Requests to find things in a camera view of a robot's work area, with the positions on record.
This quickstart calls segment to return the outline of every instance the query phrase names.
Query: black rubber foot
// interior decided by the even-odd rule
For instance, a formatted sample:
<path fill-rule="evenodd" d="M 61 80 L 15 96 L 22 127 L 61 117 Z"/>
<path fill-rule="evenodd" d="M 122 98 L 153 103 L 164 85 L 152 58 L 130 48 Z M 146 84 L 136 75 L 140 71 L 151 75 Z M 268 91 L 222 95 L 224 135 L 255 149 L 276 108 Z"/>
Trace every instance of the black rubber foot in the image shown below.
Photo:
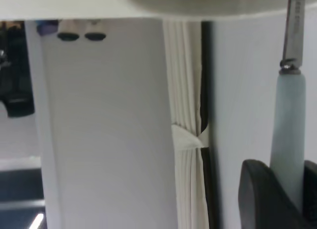
<path fill-rule="evenodd" d="M 79 38 L 79 35 L 75 33 L 61 32 L 61 33 L 58 33 L 57 37 L 60 38 L 64 42 L 73 42 Z"/>
<path fill-rule="evenodd" d="M 106 34 L 104 33 L 97 33 L 97 32 L 90 32 L 86 33 L 85 37 L 90 41 L 102 41 L 104 38 L 106 38 Z"/>

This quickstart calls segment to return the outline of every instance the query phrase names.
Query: light blue handle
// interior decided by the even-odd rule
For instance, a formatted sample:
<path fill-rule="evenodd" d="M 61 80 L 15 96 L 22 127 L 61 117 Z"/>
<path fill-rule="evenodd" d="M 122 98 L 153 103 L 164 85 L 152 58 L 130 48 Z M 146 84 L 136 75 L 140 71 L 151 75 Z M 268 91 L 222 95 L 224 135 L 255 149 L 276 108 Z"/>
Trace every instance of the light blue handle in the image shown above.
<path fill-rule="evenodd" d="M 306 81 L 303 75 L 277 80 L 270 167 L 288 197 L 302 211 Z"/>

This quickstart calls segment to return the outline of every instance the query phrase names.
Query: gray wall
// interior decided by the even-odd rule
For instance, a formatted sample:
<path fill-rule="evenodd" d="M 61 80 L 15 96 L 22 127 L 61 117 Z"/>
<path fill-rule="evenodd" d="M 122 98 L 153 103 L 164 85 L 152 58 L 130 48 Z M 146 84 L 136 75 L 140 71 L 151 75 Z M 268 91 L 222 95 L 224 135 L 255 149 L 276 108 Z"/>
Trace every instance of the gray wall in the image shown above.
<path fill-rule="evenodd" d="M 317 11 L 309 11 L 302 72 L 307 80 L 305 156 L 317 163 L 316 23 Z M 225 229 L 241 228 L 238 187 L 243 160 L 269 164 L 284 29 L 284 15 L 215 25 L 215 129 Z"/>
<path fill-rule="evenodd" d="M 159 21 L 109 20 L 107 38 L 42 39 L 66 229 L 176 229 Z"/>

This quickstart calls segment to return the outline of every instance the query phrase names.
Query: curtain tie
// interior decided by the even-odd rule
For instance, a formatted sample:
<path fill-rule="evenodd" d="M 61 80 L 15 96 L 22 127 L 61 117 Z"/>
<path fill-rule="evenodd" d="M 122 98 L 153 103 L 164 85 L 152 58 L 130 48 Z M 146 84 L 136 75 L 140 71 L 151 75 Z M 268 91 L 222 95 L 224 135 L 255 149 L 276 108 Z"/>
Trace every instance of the curtain tie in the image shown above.
<path fill-rule="evenodd" d="M 195 150 L 209 146 L 209 125 L 199 135 L 195 136 L 190 131 L 172 124 L 172 136 L 175 151 Z"/>

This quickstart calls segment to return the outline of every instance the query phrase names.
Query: curtain fold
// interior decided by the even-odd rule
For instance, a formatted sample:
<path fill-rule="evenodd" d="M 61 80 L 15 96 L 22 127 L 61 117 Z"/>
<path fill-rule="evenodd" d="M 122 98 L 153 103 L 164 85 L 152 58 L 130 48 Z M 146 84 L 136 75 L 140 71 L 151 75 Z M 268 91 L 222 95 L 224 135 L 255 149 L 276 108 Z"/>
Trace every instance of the curtain fold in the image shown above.
<path fill-rule="evenodd" d="M 199 147 L 208 146 L 208 141 L 200 138 L 201 23 L 163 21 L 163 31 L 171 121 L 172 125 L 187 131 L 185 134 L 173 133 L 178 228 L 209 229 L 203 159 Z M 192 144 L 178 144 L 185 141 L 184 138 Z"/>

